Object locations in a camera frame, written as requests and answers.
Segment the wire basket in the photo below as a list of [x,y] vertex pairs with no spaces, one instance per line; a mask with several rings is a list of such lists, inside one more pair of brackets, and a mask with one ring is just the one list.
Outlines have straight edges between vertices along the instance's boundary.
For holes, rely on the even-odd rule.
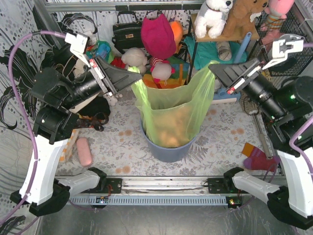
[[[278,39],[283,34],[303,36],[305,38],[305,43],[307,43],[306,35],[300,28],[300,23],[297,21],[293,13],[289,12],[287,14],[287,19],[285,20],[274,20],[270,23],[267,20],[267,16],[266,13],[263,13],[262,16],[256,20],[256,28],[261,39],[260,44],[265,48],[262,52],[266,61],[271,59],[271,46],[273,40]],[[313,49],[304,48],[302,52],[289,54],[287,61],[270,67],[268,70],[272,77],[298,76],[312,59]]]

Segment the pink case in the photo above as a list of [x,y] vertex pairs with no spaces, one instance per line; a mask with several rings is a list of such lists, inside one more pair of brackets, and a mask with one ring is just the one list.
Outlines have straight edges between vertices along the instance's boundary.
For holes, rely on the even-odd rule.
[[83,167],[90,166],[92,164],[92,154],[87,138],[79,138],[76,142],[76,145],[80,165]]

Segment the blue bucket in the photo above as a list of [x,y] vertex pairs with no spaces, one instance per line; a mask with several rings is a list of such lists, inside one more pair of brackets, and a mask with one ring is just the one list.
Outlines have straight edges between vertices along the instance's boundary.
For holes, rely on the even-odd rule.
[[140,129],[144,138],[148,142],[148,147],[152,155],[156,159],[164,163],[174,163],[174,162],[181,161],[185,156],[187,156],[191,144],[193,143],[193,141],[195,141],[197,137],[195,136],[189,143],[178,148],[163,148],[163,147],[157,146],[156,144],[152,143],[148,139],[148,137],[146,136],[146,133],[143,130],[142,122],[140,122]]

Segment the pink plush toy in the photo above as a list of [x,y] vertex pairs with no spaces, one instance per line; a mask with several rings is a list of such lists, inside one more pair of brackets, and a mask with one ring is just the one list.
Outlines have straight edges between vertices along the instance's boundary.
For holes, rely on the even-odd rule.
[[151,75],[155,82],[166,81],[170,78],[171,74],[175,73],[175,69],[171,67],[170,62],[167,60],[158,61],[151,68]]
[[268,14],[266,22],[261,26],[263,31],[268,29],[280,29],[287,18],[286,14],[291,9],[294,0],[269,0],[265,12]]

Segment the pink pouch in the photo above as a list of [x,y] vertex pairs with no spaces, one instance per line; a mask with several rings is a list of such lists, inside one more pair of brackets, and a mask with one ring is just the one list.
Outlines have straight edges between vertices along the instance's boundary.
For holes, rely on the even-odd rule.
[[176,51],[174,34],[164,14],[155,20],[143,19],[141,39],[147,52],[158,59],[167,59]]

